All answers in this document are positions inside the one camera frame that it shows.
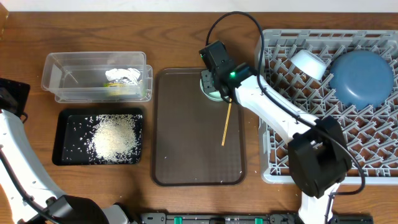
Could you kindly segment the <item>white tissue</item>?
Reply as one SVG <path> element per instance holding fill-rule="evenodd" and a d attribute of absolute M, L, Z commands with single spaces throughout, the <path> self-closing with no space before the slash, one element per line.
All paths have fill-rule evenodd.
<path fill-rule="evenodd" d="M 114 68 L 105 71 L 105 76 L 110 83 L 125 83 L 137 85 L 141 72 L 136 68 Z"/>

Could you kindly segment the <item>pile of rice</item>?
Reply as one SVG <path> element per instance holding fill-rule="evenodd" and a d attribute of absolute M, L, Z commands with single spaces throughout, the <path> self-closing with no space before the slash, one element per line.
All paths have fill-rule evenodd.
<path fill-rule="evenodd" d="M 73 115 L 67 120 L 62 162 L 136 164 L 142 151 L 141 114 Z"/>

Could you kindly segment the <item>yellow green snack wrapper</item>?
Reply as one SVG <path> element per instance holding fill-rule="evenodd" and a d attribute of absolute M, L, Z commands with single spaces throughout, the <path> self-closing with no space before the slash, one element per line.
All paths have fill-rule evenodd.
<path fill-rule="evenodd" d="M 141 80 L 138 82 L 113 82 L 104 85 L 105 88 L 108 88 L 111 96 L 136 95 L 141 92 L 141 86 Z"/>

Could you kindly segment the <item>dark blue plate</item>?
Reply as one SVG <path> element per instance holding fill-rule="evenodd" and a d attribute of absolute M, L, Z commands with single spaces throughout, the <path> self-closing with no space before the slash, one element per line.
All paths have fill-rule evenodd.
<path fill-rule="evenodd" d="M 354 50 L 339 56 L 332 64 L 330 87 L 345 106 L 362 110 L 384 103 L 393 91 L 392 68 L 380 55 Z"/>

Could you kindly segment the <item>light blue bowl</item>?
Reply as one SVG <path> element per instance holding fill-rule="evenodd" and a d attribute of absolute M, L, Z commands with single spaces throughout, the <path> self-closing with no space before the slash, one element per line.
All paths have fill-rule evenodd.
<path fill-rule="evenodd" d="M 321 80 L 326 71 L 326 63 L 308 50 L 300 50 L 290 61 L 303 73 L 316 80 Z"/>

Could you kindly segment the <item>wooden chopstick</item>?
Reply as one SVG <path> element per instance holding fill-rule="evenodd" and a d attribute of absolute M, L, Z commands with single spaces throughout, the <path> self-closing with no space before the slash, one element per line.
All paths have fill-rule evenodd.
<path fill-rule="evenodd" d="M 226 121 L 224 124 L 224 130 L 223 130 L 223 137 L 222 137 L 222 141 L 221 141 L 221 146 L 224 146 L 225 141 L 226 141 L 226 134 L 228 131 L 228 124 L 229 124 L 229 117 L 230 117 L 230 113 L 231 113 L 231 102 L 232 99 L 229 99 L 229 104 L 228 104 L 228 110 L 227 110 L 227 114 L 226 114 Z"/>

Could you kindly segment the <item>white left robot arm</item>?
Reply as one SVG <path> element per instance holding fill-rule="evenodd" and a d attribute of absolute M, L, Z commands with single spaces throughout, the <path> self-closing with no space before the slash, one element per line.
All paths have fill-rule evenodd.
<path fill-rule="evenodd" d="M 115 203 L 100 208 L 67 195 L 49 176 L 26 136 L 30 85 L 1 79 L 1 187 L 14 223 L 134 223 Z"/>

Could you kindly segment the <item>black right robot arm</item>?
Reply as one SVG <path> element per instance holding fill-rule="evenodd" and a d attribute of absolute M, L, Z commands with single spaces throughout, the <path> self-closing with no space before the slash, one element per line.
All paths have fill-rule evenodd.
<path fill-rule="evenodd" d="M 223 101 L 251 110 L 287 143 L 290 176 L 302 191 L 301 221 L 329 223 L 340 183 L 353 165 L 339 122 L 302 111 L 246 63 L 223 59 L 205 66 L 205 94 L 218 92 Z"/>

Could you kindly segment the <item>mint green bowl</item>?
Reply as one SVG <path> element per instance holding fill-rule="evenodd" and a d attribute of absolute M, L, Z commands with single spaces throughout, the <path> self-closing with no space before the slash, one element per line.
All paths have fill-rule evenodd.
<path fill-rule="evenodd" d="M 212 101 L 232 103 L 226 83 L 220 81 L 209 70 L 202 70 L 200 74 L 200 88 L 207 98 Z"/>

